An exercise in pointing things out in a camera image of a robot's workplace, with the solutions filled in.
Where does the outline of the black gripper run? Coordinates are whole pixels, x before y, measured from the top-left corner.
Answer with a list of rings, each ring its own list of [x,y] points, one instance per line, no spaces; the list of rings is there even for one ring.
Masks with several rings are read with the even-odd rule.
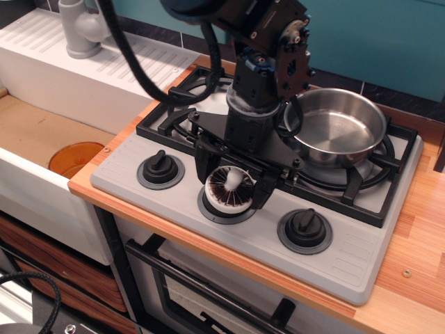
[[[249,152],[255,152],[258,150],[260,143],[273,130],[278,133],[275,126],[280,124],[278,116],[284,109],[283,101],[255,107],[243,99],[233,88],[227,91],[226,100],[229,107],[229,115],[227,117],[224,139],[227,142],[233,143],[235,146],[246,149]],[[196,141],[195,167],[197,177],[202,184],[219,167],[222,155],[221,149],[215,143],[212,143],[208,136],[202,135]],[[298,158],[293,161],[287,161],[285,164],[266,163],[265,169],[272,172],[276,171],[278,174],[267,172],[257,179],[251,204],[251,208],[255,210],[262,209],[272,196],[282,173],[288,173],[290,176],[293,176],[302,169],[302,158],[298,154]]]

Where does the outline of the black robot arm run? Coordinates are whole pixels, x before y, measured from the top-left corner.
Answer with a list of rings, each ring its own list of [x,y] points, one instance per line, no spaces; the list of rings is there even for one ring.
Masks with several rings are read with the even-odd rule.
[[[307,55],[309,17],[298,1],[164,1],[174,18],[199,24],[206,38],[211,27],[234,39],[236,69],[227,91],[226,116],[192,112],[201,130],[195,143],[197,175],[205,181],[226,154],[259,163],[252,190],[253,209],[261,209],[275,187],[301,169],[298,154],[280,131],[284,106],[300,112],[297,94],[312,76]]]

